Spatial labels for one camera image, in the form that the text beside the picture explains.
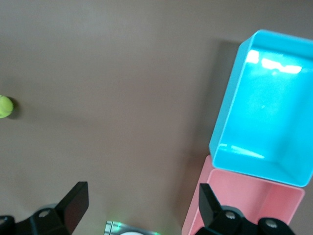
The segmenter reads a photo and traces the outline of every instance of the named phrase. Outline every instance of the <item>yellow-green ball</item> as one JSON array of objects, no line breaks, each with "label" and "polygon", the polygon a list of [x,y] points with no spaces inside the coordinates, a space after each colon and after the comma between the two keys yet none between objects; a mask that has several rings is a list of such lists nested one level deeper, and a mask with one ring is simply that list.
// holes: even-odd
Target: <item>yellow-green ball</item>
[{"label": "yellow-green ball", "polygon": [[9,116],[12,111],[12,101],[8,97],[0,95],[0,118],[5,118]]}]

